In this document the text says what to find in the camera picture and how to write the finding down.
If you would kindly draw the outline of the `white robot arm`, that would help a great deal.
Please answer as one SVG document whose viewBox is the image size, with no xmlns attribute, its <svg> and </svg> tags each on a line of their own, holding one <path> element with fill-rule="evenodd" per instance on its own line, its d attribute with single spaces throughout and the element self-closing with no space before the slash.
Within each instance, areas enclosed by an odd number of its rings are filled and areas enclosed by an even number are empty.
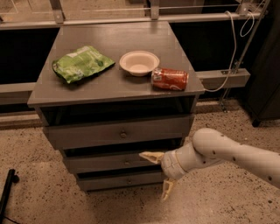
<svg viewBox="0 0 280 224">
<path fill-rule="evenodd" d="M 232 162 L 258 178 L 280 187 L 280 155 L 270 150 L 238 143 L 215 129 L 197 130 L 192 141 L 167 152 L 144 151 L 139 154 L 160 165 L 165 175 L 161 200 L 169 198 L 176 183 L 188 172 Z"/>
</svg>

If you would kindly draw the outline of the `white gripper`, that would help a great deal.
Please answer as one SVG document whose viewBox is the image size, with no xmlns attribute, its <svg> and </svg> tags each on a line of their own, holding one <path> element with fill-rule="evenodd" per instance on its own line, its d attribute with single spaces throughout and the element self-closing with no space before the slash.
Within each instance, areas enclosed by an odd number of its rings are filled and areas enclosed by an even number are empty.
<svg viewBox="0 0 280 224">
<path fill-rule="evenodd" d="M 161 163 L 161 168 L 167 177 L 163 183 L 161 200 L 166 201 L 176 185 L 177 180 L 183 178 L 187 174 L 187 171 L 183 169 L 182 164 L 179 162 L 184 156 L 184 153 L 181 149 L 168 150 L 166 153 L 144 151 L 141 152 L 139 156 L 156 165 Z"/>
</svg>

